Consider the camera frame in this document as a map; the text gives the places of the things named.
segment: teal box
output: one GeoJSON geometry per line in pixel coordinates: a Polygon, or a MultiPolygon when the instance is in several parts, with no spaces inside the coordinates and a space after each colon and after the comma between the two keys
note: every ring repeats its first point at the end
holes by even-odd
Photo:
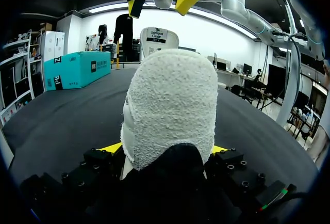
{"type": "Polygon", "coordinates": [[[110,73],[110,52],[77,52],[44,64],[47,91],[85,87],[110,73]]]}

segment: storage rack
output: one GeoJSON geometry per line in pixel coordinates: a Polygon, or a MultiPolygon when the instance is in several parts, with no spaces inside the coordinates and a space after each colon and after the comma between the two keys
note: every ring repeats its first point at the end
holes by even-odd
{"type": "Polygon", "coordinates": [[[27,46],[27,47],[26,47],[26,52],[16,54],[16,55],[0,62],[0,95],[1,95],[1,101],[2,101],[2,106],[0,106],[0,107],[2,107],[2,110],[0,111],[0,119],[1,119],[2,125],[5,125],[6,122],[9,121],[9,118],[6,118],[6,116],[8,117],[8,115],[10,115],[10,117],[11,117],[14,114],[14,111],[13,111],[14,105],[17,102],[19,102],[23,97],[25,97],[29,94],[31,96],[31,100],[33,100],[35,98],[35,93],[34,93],[33,86],[32,86],[31,65],[36,65],[35,67],[37,67],[37,64],[39,63],[38,68],[40,68],[40,71],[41,71],[42,86],[43,86],[43,91],[45,91],[45,85],[44,85],[44,80],[43,80],[42,59],[32,60],[33,57],[31,57],[33,48],[34,47],[38,48],[40,46],[40,44],[32,44],[31,43],[32,38],[36,38],[38,40],[39,37],[40,37],[39,41],[41,42],[41,36],[42,36],[42,29],[40,31],[29,30],[28,31],[28,37],[29,37],[28,39],[8,43],[8,44],[3,46],[4,51],[17,49],[20,46],[27,46]],[[18,60],[27,60],[27,76],[20,79],[18,82],[15,82],[15,70],[14,70],[14,65],[13,65],[13,67],[12,67],[13,85],[14,85],[16,99],[14,101],[12,101],[10,104],[6,105],[5,100],[4,100],[4,93],[3,93],[3,89],[2,89],[2,83],[1,83],[1,79],[2,79],[1,78],[1,69],[5,66],[8,66],[8,65],[14,63],[14,62],[17,62],[18,60]],[[22,80],[25,80],[25,79],[28,79],[29,90],[27,90],[23,94],[18,95],[17,91],[16,91],[16,84],[19,83],[22,80]]]}

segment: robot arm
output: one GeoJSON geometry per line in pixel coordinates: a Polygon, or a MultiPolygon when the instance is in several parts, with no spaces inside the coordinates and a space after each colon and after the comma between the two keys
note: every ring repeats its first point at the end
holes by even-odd
{"type": "MultiPolygon", "coordinates": [[[[169,9],[173,2],[173,0],[153,1],[160,9],[169,9]]],[[[245,8],[245,0],[177,0],[176,10],[181,15],[185,15],[198,1],[221,3],[221,15],[253,31],[266,45],[290,47],[287,38],[283,36],[284,33],[281,30],[272,26],[268,21],[255,12],[245,8]]],[[[297,13],[301,16],[307,34],[307,42],[303,39],[295,38],[296,43],[299,45],[300,52],[309,55],[316,60],[323,60],[325,52],[320,30],[316,27],[315,22],[308,12],[301,6],[298,0],[290,0],[290,2],[297,13]]]]}

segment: white towel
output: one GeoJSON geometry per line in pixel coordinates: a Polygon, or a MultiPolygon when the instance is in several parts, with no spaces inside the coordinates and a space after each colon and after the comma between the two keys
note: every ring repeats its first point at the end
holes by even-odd
{"type": "Polygon", "coordinates": [[[169,147],[191,143],[205,163],[214,146],[218,77],[200,54],[178,49],[152,53],[132,78],[124,104],[121,141],[136,170],[169,147]]]}

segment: black tabletop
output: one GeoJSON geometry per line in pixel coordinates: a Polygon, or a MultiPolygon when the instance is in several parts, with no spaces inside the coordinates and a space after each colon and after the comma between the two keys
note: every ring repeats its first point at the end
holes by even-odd
{"type": "MultiPolygon", "coordinates": [[[[119,142],[122,107],[134,72],[112,70],[82,89],[45,92],[14,115],[3,128],[15,153],[10,167],[14,179],[20,183],[32,174],[47,172],[60,180],[88,149],[119,142]]],[[[222,88],[216,145],[244,153],[253,169],[266,174],[266,184],[281,180],[296,185],[297,191],[308,191],[318,173],[308,154],[282,127],[222,88]]],[[[296,203],[291,201],[279,217],[287,216],[296,203]]],[[[238,212],[233,208],[229,219],[238,212]]]]}

